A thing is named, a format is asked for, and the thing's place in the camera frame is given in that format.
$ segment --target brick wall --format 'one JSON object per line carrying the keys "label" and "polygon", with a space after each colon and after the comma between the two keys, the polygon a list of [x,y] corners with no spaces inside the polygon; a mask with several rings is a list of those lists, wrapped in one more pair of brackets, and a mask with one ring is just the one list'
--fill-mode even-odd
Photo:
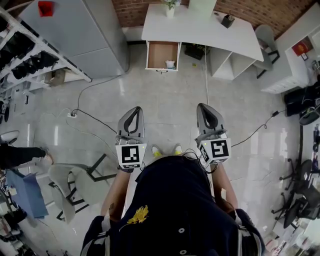
{"label": "brick wall", "polygon": [[[151,3],[161,0],[112,0],[122,27],[143,26]],[[215,11],[231,13],[255,28],[267,24],[276,37],[283,34],[316,0],[217,0]],[[188,5],[189,0],[182,0]]]}

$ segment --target white vase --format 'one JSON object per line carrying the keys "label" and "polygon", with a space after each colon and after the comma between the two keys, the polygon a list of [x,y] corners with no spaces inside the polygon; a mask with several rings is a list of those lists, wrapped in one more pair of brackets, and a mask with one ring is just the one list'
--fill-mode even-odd
{"label": "white vase", "polygon": [[166,16],[169,18],[169,19],[172,19],[174,17],[174,14],[175,14],[175,8],[172,7],[171,9],[169,9],[169,6],[166,5],[165,6],[165,12],[166,12]]}

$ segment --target black chair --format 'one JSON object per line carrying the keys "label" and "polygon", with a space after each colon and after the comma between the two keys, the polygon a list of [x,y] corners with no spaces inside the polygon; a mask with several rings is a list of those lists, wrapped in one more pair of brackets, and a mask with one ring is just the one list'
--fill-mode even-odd
{"label": "black chair", "polygon": [[305,204],[306,202],[303,200],[303,198],[295,200],[294,204],[290,207],[289,210],[286,211],[284,215],[284,229],[292,225],[294,220],[298,217],[299,211],[304,207]]}
{"label": "black chair", "polygon": [[282,192],[281,196],[283,198],[282,207],[278,210],[271,210],[272,214],[280,213],[278,217],[274,218],[276,221],[281,219],[284,216],[284,214],[290,209],[290,206],[294,200],[295,193],[291,191],[288,200],[286,200],[285,193]]}
{"label": "black chair", "polygon": [[310,207],[307,204],[302,210],[298,212],[298,218],[304,218],[309,220],[315,220],[320,218],[320,206]]}
{"label": "black chair", "polygon": [[298,195],[303,195],[311,208],[320,206],[320,191],[313,185],[309,186],[309,181],[306,180],[304,186],[294,192]]}
{"label": "black chair", "polygon": [[294,168],[291,158],[287,161],[290,163],[292,173],[286,177],[279,178],[280,181],[290,179],[289,185],[285,188],[286,191],[289,190],[292,183],[294,183],[295,188],[303,186],[305,182],[305,174],[309,174],[312,169],[312,161],[310,159],[304,161],[301,165],[297,165],[296,168]]}

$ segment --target small white box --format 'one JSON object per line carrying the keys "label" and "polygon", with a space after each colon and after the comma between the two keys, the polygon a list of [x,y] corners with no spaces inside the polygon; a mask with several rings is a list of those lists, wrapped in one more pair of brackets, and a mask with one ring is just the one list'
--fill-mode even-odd
{"label": "small white box", "polygon": [[123,169],[140,168],[144,161],[147,144],[116,145],[119,165]]}
{"label": "small white box", "polygon": [[204,168],[208,165],[223,163],[231,157],[230,138],[202,140],[198,148],[205,161]]}

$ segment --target tiled floor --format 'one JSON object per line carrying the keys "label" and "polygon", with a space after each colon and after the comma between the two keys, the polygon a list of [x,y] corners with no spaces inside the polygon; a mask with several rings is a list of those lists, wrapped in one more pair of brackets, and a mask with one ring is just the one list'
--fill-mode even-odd
{"label": "tiled floor", "polygon": [[[160,74],[145,70],[145,45],[134,45],[130,49],[128,74],[110,82],[104,82],[107,79],[94,81],[103,83],[83,92],[79,108],[115,129],[125,112],[140,106],[149,145],[157,144],[166,152],[170,152],[176,143],[181,143],[184,149],[196,149],[196,107],[207,101],[204,61],[190,58],[181,51],[179,72]],[[9,122],[0,126],[0,132],[20,130],[19,139],[14,144],[16,147],[48,147],[56,163],[90,166],[106,152],[108,159],[103,161],[100,170],[115,172],[117,161],[106,144],[83,132],[99,136],[114,153],[115,134],[80,112],[76,119],[66,117],[69,110],[65,108],[75,109],[80,91],[89,85],[92,83],[75,81],[38,91],[33,99],[34,108],[20,116],[11,115]],[[209,104],[225,119],[232,144],[247,138],[271,113],[284,109],[280,95],[260,91],[253,69],[233,82],[213,79],[208,69],[208,94]],[[83,132],[69,127],[66,121]],[[240,207],[247,211],[262,236],[266,236],[275,223],[271,209],[281,204],[280,193],[284,186],[279,177],[289,171],[287,158],[295,159],[298,155],[298,143],[298,119],[287,118],[281,113],[269,121],[267,129],[262,128],[251,140],[234,147],[232,158],[224,164]],[[151,157],[147,151],[145,162],[148,163]],[[40,173],[47,170],[46,165],[31,169]],[[127,207],[139,172],[136,169],[131,177]],[[49,180],[44,178],[39,183],[46,203],[50,202]],[[99,214],[100,207],[99,204],[88,207],[66,225],[56,219],[59,210],[53,205],[48,208],[50,215],[41,222],[28,219],[21,223],[21,227],[43,252],[49,250],[54,255],[61,255],[62,249],[76,256],[80,254],[84,234],[92,219]]]}

